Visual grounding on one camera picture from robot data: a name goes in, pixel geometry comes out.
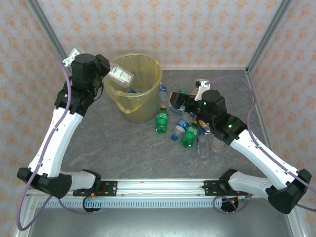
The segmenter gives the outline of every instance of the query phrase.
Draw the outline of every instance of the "blue bottle cap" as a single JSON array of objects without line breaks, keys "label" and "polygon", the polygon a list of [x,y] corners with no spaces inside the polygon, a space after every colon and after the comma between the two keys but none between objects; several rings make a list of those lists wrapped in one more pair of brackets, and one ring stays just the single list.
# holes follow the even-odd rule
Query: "blue bottle cap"
[{"label": "blue bottle cap", "polygon": [[176,135],[172,135],[172,136],[171,136],[171,139],[172,139],[173,141],[176,141],[176,140],[178,139],[178,137],[177,137]]}]

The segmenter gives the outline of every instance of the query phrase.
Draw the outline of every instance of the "green soda bottle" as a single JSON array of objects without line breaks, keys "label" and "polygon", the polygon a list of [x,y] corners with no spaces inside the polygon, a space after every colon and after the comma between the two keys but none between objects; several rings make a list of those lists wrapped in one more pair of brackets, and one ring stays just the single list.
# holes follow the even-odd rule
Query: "green soda bottle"
[{"label": "green soda bottle", "polygon": [[157,115],[156,132],[159,134],[166,133],[167,131],[168,114],[167,114],[166,108],[167,107],[163,105]]},{"label": "green soda bottle", "polygon": [[184,147],[191,147],[195,138],[197,137],[198,133],[198,123],[194,121],[190,126],[188,126],[187,130],[185,131],[182,139],[181,144]]}]

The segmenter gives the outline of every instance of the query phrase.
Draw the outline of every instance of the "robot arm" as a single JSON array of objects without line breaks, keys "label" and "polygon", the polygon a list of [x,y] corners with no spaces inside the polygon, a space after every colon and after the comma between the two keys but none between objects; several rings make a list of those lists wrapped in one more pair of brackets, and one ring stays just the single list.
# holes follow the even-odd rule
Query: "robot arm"
[{"label": "robot arm", "polygon": [[286,167],[287,172],[285,172],[255,145],[247,125],[227,113],[225,98],[217,90],[210,89],[208,83],[204,81],[197,81],[196,86],[199,87],[197,95],[172,92],[171,105],[176,109],[184,106],[185,112],[193,112],[197,119],[209,125],[210,131],[217,139],[246,156],[267,177],[266,179],[253,177],[230,169],[220,178],[221,189],[242,191],[263,197],[274,208],[288,214],[307,190],[307,187],[288,172],[307,183],[311,180],[311,174],[305,169],[299,171],[287,164],[254,136],[260,147]]},{"label": "robot arm", "polygon": [[[63,63],[65,66],[71,66],[72,69],[72,75],[69,77],[72,81],[70,107],[66,117],[52,136],[41,166],[31,183],[33,188],[57,198],[64,197],[68,191],[78,189],[91,189],[91,192],[97,192],[100,187],[100,175],[87,170],[65,173],[60,171],[60,167],[75,129],[83,119],[88,107],[94,102],[99,88],[103,86],[103,77],[110,71],[109,60],[101,54],[93,56],[75,48]],[[44,144],[65,111],[67,98],[67,87],[64,85],[57,95],[53,118],[38,153],[29,167],[20,168],[17,173],[18,178],[24,182],[29,180],[38,165]]]}]

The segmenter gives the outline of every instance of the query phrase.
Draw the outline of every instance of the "yellow trash bin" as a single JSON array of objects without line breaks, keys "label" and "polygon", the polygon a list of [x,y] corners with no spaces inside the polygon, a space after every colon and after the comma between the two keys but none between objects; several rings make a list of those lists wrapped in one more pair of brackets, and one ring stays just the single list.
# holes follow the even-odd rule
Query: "yellow trash bin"
[{"label": "yellow trash bin", "polygon": [[159,62],[146,54],[129,53],[116,58],[115,63],[134,74],[128,93],[126,88],[109,78],[104,79],[104,89],[116,102],[126,120],[147,122],[155,116],[159,103],[159,83],[162,71]]}]

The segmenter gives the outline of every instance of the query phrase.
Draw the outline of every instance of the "wall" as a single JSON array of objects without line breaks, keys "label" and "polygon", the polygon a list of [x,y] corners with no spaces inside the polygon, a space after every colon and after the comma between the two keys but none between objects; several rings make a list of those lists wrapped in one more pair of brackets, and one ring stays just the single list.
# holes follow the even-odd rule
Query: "wall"
[{"label": "wall", "polygon": [[[296,0],[251,78],[276,153],[316,186],[316,1]],[[316,208],[308,191],[301,203]],[[316,236],[316,214],[304,211]]]},{"label": "wall", "polygon": [[245,67],[281,0],[39,0],[66,53],[128,52],[165,67]]},{"label": "wall", "polygon": [[55,52],[25,0],[0,2],[0,230],[13,236],[28,166],[50,124],[63,75]]}]

